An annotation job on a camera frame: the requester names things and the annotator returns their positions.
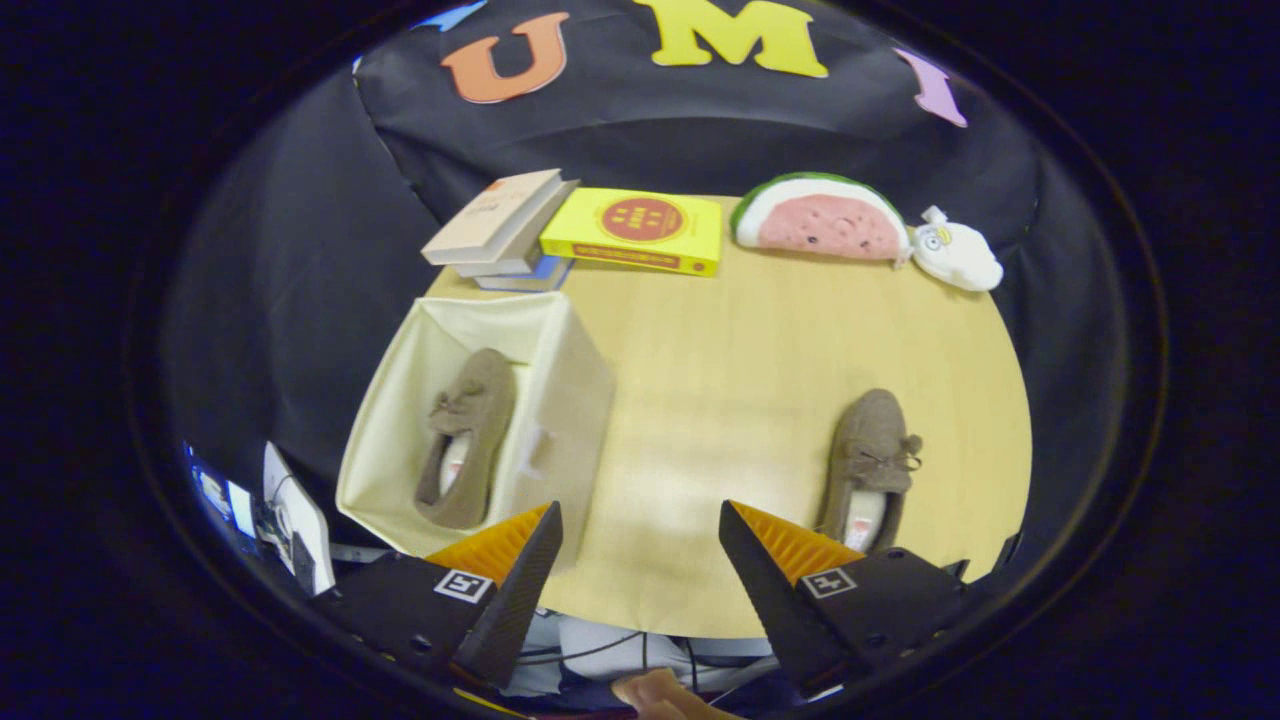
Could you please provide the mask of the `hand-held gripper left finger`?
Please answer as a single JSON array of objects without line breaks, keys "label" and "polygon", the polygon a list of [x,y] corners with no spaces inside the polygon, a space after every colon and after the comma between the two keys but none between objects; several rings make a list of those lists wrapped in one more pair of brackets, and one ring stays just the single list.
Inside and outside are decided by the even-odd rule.
[{"label": "hand-held gripper left finger", "polygon": [[433,680],[506,685],[564,538],[550,501],[421,559],[392,551],[338,580],[317,611]]}]

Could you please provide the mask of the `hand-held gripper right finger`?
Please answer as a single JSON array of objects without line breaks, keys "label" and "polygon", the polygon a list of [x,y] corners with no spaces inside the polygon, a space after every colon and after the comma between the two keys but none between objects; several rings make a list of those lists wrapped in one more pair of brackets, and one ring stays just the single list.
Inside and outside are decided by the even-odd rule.
[{"label": "hand-held gripper right finger", "polygon": [[726,500],[718,538],[796,687],[814,697],[924,652],[969,611],[969,585],[915,553],[861,553]]}]

